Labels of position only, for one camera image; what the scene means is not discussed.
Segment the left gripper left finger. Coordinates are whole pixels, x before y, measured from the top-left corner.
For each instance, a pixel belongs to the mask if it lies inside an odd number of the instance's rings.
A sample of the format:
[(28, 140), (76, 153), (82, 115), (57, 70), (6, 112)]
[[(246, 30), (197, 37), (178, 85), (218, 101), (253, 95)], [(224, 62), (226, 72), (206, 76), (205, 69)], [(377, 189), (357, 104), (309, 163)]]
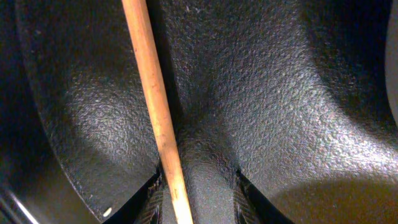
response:
[(162, 223), (162, 174), (157, 172), (104, 224)]

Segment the wooden chopstick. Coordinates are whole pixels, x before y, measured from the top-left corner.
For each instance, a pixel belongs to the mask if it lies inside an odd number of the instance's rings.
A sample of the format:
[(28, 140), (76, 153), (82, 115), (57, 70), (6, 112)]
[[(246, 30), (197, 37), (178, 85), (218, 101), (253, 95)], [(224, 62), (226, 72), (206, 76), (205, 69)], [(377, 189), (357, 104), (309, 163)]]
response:
[(160, 160), (178, 224), (193, 218), (145, 0), (122, 0)]

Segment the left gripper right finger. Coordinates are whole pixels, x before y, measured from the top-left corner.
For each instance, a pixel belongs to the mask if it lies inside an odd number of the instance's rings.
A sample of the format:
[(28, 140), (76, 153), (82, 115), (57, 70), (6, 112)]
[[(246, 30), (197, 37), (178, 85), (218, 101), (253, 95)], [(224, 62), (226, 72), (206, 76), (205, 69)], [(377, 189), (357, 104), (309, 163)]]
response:
[(294, 224), (238, 170), (233, 189), (237, 224)]

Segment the grey round plate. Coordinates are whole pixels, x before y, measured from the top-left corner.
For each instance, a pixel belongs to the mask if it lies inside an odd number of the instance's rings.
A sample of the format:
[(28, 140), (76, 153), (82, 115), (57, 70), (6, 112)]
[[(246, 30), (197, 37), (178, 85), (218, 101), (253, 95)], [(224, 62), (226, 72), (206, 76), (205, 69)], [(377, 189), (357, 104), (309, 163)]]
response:
[(397, 124), (397, 0), (392, 1), (387, 27), (385, 73), (389, 106)]

